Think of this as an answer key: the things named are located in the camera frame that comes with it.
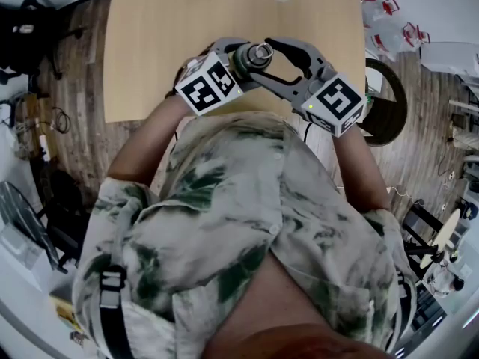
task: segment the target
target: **floor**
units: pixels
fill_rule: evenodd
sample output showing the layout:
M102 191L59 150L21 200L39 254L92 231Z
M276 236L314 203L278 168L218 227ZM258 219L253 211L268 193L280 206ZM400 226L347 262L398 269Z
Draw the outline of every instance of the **floor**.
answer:
M103 49L110 0L90 0L69 12L70 29L86 27L80 40L69 38L58 48L58 65L64 77L53 79L49 65L40 68L39 86L52 97L53 105L63 108L71 117L71 130L57 135L59 158L64 169L75 177L91 206L106 175L109 164L139 126L138 121L104 122L103 112ZM466 92L458 80L448 74L432 73L421 67L415 53L400 54L389 63L399 75L406 89L409 114L401 135L385 147L373 148L387 186L394 186L400 194L425 201L424 207L444 220L454 208L457 195L463 192L464 182L448 180L450 171L460 173L463 151L445 143L449 118L453 108L449 99L464 101ZM387 87L383 95L390 97ZM297 117L293 125L301 133L306 123ZM308 134L308 146L341 185L331 137L316 126ZM153 190L161 186L164 163L153 183ZM412 201L392 189L394 214L402 220ZM446 210L441 213L442 205ZM427 238L429 230L419 230Z

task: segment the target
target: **green and white shirt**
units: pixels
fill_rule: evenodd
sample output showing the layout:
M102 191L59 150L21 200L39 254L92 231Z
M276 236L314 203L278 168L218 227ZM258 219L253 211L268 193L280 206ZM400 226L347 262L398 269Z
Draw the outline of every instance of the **green and white shirt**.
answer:
M268 251L334 330L389 351L401 320L398 273L414 287L394 216L355 211L272 114L191 121L158 197L134 182L102 184L73 303L106 354L99 272L120 231L123 317L136 358L199 358ZM413 315L415 294L411 303Z

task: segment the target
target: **skin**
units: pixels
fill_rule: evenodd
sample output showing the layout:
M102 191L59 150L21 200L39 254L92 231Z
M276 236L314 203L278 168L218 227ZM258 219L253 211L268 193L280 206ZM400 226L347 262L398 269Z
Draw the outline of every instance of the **skin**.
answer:
M125 143L108 176L150 185L180 121L180 96L163 101ZM353 125L334 146L348 202L359 212L389 209L374 157ZM203 359L386 359L384 352L341 336L268 253L245 295L206 344Z

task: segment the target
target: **black backpack strap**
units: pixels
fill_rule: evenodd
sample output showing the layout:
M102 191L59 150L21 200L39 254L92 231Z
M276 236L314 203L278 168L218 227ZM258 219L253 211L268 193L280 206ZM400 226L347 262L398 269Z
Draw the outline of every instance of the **black backpack strap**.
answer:
M125 279L126 271L118 265L100 273L100 321L113 359L135 359L129 347L121 309L121 289L125 287Z

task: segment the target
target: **white cube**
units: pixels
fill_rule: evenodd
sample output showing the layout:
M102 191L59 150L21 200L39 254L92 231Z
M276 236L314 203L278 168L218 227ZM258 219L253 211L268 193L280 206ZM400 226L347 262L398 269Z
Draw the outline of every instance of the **white cube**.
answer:
M362 115L366 96L359 92L342 73L338 73L303 105L305 116L312 123L339 137Z
M243 95L215 52L188 64L175 89L198 116Z

